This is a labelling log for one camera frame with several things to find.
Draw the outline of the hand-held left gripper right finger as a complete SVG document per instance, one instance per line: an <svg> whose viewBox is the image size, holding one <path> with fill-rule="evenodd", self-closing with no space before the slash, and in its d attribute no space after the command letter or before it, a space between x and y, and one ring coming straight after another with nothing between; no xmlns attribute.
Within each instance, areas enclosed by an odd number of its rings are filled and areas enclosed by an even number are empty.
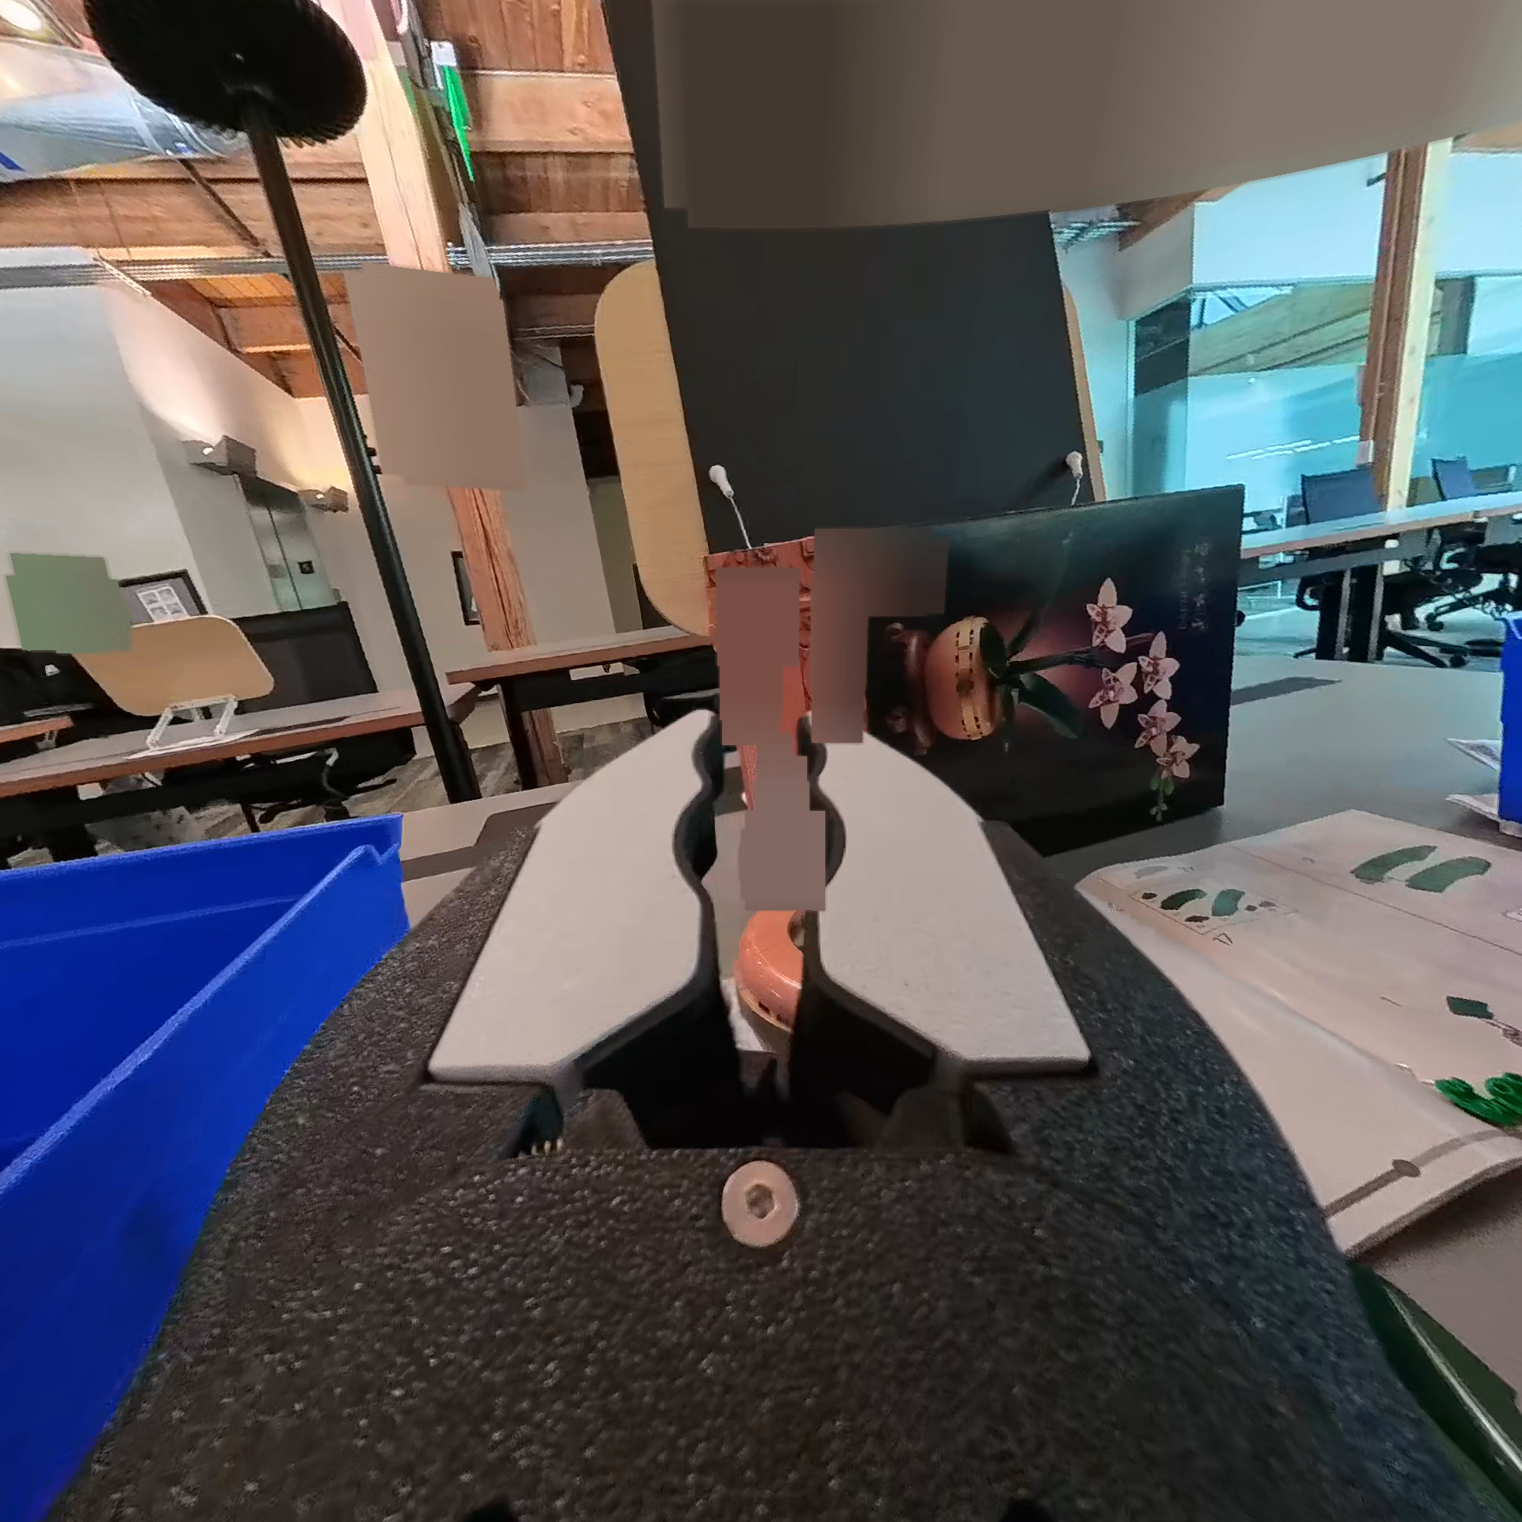
<svg viewBox="0 0 1522 1522"><path fill-rule="evenodd" d="M846 1015L941 1086L1084 1073L1091 1048L977 811L877 738L821 753L843 856L805 934L799 1023Z"/></svg>

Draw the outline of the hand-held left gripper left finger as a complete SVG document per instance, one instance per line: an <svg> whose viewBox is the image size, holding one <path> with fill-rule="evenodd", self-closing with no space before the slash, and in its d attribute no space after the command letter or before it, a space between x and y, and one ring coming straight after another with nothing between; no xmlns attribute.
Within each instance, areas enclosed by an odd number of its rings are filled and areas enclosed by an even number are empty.
<svg viewBox="0 0 1522 1522"><path fill-rule="evenodd" d="M431 1050L430 1081L578 1091L665 1021L721 1008L701 881L720 787L718 716L698 711L542 822Z"/></svg>

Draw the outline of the terracotta brick flower pot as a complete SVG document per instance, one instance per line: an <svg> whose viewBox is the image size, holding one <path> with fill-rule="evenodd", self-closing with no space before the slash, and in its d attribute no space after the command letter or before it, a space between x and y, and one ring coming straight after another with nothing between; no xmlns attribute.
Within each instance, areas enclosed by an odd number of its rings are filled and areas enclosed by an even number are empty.
<svg viewBox="0 0 1522 1522"><path fill-rule="evenodd" d="M710 637L720 724L738 754L745 820L739 894L749 923L736 952L739 1003L792 1030L805 985L805 918L825 907L828 816L812 798L810 715L814 537L710 555Z"/></svg>

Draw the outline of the grey desk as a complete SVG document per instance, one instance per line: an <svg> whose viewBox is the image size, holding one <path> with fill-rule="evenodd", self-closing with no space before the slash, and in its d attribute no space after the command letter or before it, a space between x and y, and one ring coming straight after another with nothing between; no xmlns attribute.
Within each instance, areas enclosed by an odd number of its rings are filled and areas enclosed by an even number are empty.
<svg viewBox="0 0 1522 1522"><path fill-rule="evenodd" d="M1412 666L1249 657L1232 678L1220 811L1051 858L1076 883L1167 858L1361 811L1468 836L1491 825L1450 803L1481 791L1484 767L1452 740L1497 735L1499 677ZM1484 1360L1519 1360L1520 1195L1508 1175L1441 1207L1363 1256Z"/></svg>

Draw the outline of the long white office desk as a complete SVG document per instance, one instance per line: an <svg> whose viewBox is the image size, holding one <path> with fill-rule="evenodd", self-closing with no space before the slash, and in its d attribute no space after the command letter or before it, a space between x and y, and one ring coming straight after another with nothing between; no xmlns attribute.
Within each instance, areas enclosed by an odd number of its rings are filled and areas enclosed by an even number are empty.
<svg viewBox="0 0 1522 1522"><path fill-rule="evenodd" d="M1381 510L1357 519L1288 526L1245 535L1240 588L1330 579L1330 606L1319 611L1316 660L1379 660L1384 570L1421 559L1441 528L1519 523L1520 494Z"/></svg>

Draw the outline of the dark orchid picture box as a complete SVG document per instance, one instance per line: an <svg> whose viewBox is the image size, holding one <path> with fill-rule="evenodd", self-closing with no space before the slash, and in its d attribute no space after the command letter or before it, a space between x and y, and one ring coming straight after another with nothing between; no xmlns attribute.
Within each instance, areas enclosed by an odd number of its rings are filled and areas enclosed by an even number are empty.
<svg viewBox="0 0 1522 1522"><path fill-rule="evenodd" d="M1044 856L1221 809L1243 497L933 526L944 606L872 622L866 731Z"/></svg>

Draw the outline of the open instruction booklet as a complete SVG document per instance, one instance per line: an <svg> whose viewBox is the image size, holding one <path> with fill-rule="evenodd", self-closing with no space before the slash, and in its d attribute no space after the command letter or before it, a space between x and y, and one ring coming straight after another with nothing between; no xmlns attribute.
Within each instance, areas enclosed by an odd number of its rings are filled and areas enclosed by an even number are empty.
<svg viewBox="0 0 1522 1522"><path fill-rule="evenodd" d="M1433 1088L1520 1073L1517 847L1339 812L1078 889L1243 1070L1346 1258L1519 1171L1519 1130Z"/></svg>

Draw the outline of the brown office table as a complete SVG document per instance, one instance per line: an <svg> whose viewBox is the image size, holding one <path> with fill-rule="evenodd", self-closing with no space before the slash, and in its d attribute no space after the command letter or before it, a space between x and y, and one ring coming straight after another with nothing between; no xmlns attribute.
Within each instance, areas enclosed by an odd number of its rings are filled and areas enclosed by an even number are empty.
<svg viewBox="0 0 1522 1522"><path fill-rule="evenodd" d="M176 725L161 749L145 731L94 736L2 765L4 838L31 838L76 825L232 805L248 793L296 783L276 767L234 771L259 756L325 756L363 736L413 733L424 715L408 691L335 698L290 709L236 715L216 725Z"/></svg>

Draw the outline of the clear acrylic stand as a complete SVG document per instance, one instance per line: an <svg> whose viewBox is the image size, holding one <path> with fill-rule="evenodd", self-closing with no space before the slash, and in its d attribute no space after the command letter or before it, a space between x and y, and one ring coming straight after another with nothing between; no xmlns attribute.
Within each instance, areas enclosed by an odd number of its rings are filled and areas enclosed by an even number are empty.
<svg viewBox="0 0 1522 1522"><path fill-rule="evenodd" d="M239 706L232 695L165 706L145 736L143 753L167 756L223 744L236 731Z"/></svg>

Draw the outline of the blue plastic bin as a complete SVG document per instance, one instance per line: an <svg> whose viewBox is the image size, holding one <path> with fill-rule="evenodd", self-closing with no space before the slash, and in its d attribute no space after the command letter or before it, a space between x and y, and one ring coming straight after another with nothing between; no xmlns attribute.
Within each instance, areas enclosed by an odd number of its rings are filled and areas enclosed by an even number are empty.
<svg viewBox="0 0 1522 1522"><path fill-rule="evenodd" d="M2 1519L114 1416L268 1097L406 936L397 816L4 872Z"/></svg>

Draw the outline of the light wooden rounded board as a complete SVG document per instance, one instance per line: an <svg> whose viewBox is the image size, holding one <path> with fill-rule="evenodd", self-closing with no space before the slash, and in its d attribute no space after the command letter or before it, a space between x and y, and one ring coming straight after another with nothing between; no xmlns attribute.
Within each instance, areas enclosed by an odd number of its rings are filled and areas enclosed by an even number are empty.
<svg viewBox="0 0 1522 1522"><path fill-rule="evenodd" d="M652 260L604 289L595 343L642 590L669 626L710 637L710 548Z"/></svg>

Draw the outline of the black lamp pole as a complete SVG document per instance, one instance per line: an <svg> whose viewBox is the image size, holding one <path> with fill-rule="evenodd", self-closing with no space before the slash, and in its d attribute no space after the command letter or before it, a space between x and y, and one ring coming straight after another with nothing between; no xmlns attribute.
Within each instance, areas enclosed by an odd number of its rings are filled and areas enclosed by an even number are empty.
<svg viewBox="0 0 1522 1522"><path fill-rule="evenodd" d="M288 280L315 358L323 394L328 399L335 437L346 459L361 521L368 533L375 570L406 660L413 695L421 706L435 767L439 769L450 803L477 802L482 796L479 776L469 762L469 751L460 725L450 715L450 706L446 704L433 668L424 626L406 577L402 552L393 533L384 494L379 486L375 465L368 450L368 437L330 318L330 307L321 291L319 271L299 215L292 180L274 135L274 126L256 102L248 102L243 108L243 128L254 153L263 195L270 205L279 249L285 256Z"/></svg>

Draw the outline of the dark upright panel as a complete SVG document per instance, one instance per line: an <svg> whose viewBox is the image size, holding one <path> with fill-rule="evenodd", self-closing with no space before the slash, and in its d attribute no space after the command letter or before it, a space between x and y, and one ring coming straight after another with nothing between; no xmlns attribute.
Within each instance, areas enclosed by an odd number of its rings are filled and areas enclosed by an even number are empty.
<svg viewBox="0 0 1522 1522"><path fill-rule="evenodd" d="M654 4L604 4L710 555L817 528L993 519L1107 497L1047 216L841 233L692 231L665 189Z"/></svg>

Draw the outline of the green brick pieces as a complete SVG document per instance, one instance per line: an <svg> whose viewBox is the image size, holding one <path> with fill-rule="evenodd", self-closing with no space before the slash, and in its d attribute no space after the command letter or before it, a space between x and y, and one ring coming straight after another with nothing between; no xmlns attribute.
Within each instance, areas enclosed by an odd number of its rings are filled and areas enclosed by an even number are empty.
<svg viewBox="0 0 1522 1522"><path fill-rule="evenodd" d="M1439 1079L1435 1091L1459 1111L1495 1130L1520 1130L1520 1086L1515 1072L1486 1079L1479 1088L1464 1079Z"/></svg>

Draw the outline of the small blue bin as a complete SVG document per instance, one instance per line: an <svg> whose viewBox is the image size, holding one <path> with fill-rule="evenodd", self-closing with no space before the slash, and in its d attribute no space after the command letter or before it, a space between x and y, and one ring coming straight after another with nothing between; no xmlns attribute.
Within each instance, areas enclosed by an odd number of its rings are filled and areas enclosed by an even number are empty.
<svg viewBox="0 0 1522 1522"><path fill-rule="evenodd" d="M1522 675L1520 675L1520 613L1504 620L1499 677L1499 762L1497 762L1497 820L1502 832L1520 838L1520 769L1522 769Z"/></svg>

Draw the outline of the dark green tray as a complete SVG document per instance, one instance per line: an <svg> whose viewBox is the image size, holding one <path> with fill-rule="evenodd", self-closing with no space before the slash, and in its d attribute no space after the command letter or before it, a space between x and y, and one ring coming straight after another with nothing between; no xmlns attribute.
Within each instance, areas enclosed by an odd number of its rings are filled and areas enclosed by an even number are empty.
<svg viewBox="0 0 1522 1522"><path fill-rule="evenodd" d="M1350 1264L1363 1313L1452 1461L1502 1519L1520 1519L1517 1390L1372 1269Z"/></svg>

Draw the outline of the black round lamp head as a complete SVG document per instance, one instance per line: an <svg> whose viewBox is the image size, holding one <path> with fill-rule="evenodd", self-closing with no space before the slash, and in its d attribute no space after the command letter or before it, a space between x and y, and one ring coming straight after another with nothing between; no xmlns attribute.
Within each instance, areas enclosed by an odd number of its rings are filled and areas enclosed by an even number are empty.
<svg viewBox="0 0 1522 1522"><path fill-rule="evenodd" d="M142 97L201 128L303 146L346 137L364 66L314 3L85 3L89 35Z"/></svg>

